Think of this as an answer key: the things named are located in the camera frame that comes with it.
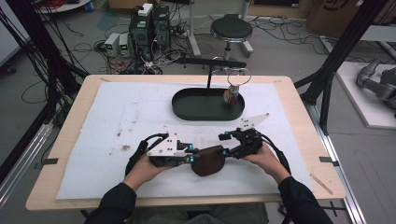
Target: hand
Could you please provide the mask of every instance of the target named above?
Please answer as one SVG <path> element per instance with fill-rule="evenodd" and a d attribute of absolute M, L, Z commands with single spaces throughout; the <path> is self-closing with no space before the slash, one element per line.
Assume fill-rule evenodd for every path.
<path fill-rule="evenodd" d="M 160 172 L 171 168 L 170 166 L 156 167 L 149 160 L 149 156 L 145 154 L 134 165 L 134 168 L 125 176 L 122 182 L 131 187 L 134 191 L 137 191 L 142 184 L 152 180 Z"/>
<path fill-rule="evenodd" d="M 280 184 L 282 180 L 290 176 L 289 172 L 265 143 L 262 143 L 262 147 L 256 154 L 248 155 L 243 160 L 260 166 L 265 173 L 274 178 L 277 184 Z"/>

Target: black handle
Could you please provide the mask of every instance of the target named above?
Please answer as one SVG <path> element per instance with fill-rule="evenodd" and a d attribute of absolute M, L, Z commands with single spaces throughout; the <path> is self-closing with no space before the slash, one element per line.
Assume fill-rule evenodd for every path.
<path fill-rule="evenodd" d="M 145 154 L 148 145 L 149 143 L 147 141 L 140 142 L 139 146 L 137 147 L 137 151 L 131 158 L 129 158 L 128 164 L 126 164 L 125 175 L 128 175 L 129 172 L 131 172 L 132 168 L 134 168 L 134 165 L 137 163 L 137 161 L 139 161 L 140 157 Z"/>

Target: black sleeve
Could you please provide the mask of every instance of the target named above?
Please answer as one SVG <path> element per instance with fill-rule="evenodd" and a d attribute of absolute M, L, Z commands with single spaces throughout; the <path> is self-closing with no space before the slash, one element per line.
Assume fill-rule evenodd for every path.
<path fill-rule="evenodd" d="M 99 207 L 93 210 L 85 224 L 118 224 L 131 216 L 134 211 L 136 193 L 124 183 L 119 183 L 103 196 Z"/>
<path fill-rule="evenodd" d="M 291 214 L 294 223 L 332 223 L 314 194 L 304 184 L 290 176 L 278 188 L 286 211 Z"/>

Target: black oval tray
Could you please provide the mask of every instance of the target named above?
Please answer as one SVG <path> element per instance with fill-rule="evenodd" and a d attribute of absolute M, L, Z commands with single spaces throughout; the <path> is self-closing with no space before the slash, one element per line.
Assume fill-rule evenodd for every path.
<path fill-rule="evenodd" d="M 185 120 L 233 120 L 245 109 L 244 97 L 239 94 L 235 105 L 224 102 L 226 89 L 188 88 L 178 91 L 172 98 L 176 116 Z"/>

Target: desk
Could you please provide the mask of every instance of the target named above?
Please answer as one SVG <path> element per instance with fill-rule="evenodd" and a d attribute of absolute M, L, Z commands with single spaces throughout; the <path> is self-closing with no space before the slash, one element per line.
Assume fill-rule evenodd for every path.
<path fill-rule="evenodd" d="M 244 77 L 235 77 L 242 81 Z M 59 158 L 54 165 L 45 165 L 26 203 L 29 210 L 95 208 L 99 200 L 56 200 L 68 157 L 77 142 L 79 130 L 91 108 L 96 92 L 104 81 L 114 82 L 169 82 L 206 83 L 207 76 L 89 76 L 85 79 L 78 97 L 62 127 L 49 158 Z M 320 162 L 318 157 L 328 157 L 317 131 L 309 118 L 298 92 L 288 77 L 253 76 L 250 82 L 274 84 L 284 107 L 296 143 L 312 177 L 315 196 L 319 200 L 342 199 L 344 187 L 332 163 Z M 212 77 L 212 83 L 227 83 L 226 76 Z M 279 194 L 227 197 L 188 197 L 138 199 L 136 206 L 188 205 L 213 203 L 278 202 Z"/>

